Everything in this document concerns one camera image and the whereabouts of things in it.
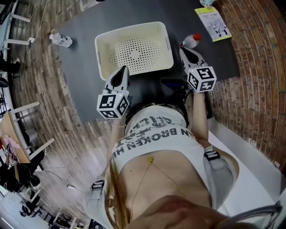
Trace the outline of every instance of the white crop top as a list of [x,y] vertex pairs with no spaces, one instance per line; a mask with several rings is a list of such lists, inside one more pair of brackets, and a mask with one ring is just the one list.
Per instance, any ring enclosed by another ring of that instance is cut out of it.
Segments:
[[[139,111],[128,123],[125,137],[114,146],[111,157],[120,173],[124,165],[133,158],[159,150],[175,150],[184,154],[196,169],[211,197],[214,197],[214,188],[210,190],[209,185],[213,182],[206,175],[204,148],[186,128],[184,117],[174,109],[149,106]],[[104,227],[112,228],[104,207],[105,183],[106,179],[97,180],[93,191],[87,193],[84,205],[91,218]]]

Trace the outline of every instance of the water bottle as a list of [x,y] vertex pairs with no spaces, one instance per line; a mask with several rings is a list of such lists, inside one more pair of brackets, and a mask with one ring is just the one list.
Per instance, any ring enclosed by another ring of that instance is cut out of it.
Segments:
[[64,46],[66,48],[70,47],[72,44],[72,39],[70,37],[64,36],[59,33],[51,34],[50,39],[54,44]]
[[189,35],[184,39],[183,43],[181,44],[181,47],[195,48],[198,45],[200,39],[200,34]]

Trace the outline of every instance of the woman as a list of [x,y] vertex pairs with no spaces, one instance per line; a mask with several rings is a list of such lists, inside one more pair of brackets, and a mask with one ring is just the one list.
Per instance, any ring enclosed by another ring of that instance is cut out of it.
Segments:
[[113,121],[105,178],[93,184],[85,203],[88,215],[103,226],[211,228],[225,219],[211,208],[226,199],[238,163],[208,142],[203,93],[193,96],[191,132],[183,100],[173,101],[141,108],[128,115],[127,125],[125,119]]
[[10,192],[19,192],[23,185],[27,187],[37,186],[40,180],[33,173],[36,171],[38,165],[41,163],[45,153],[41,151],[30,163],[16,163],[9,168],[10,155],[6,156],[6,162],[0,169],[0,185]]

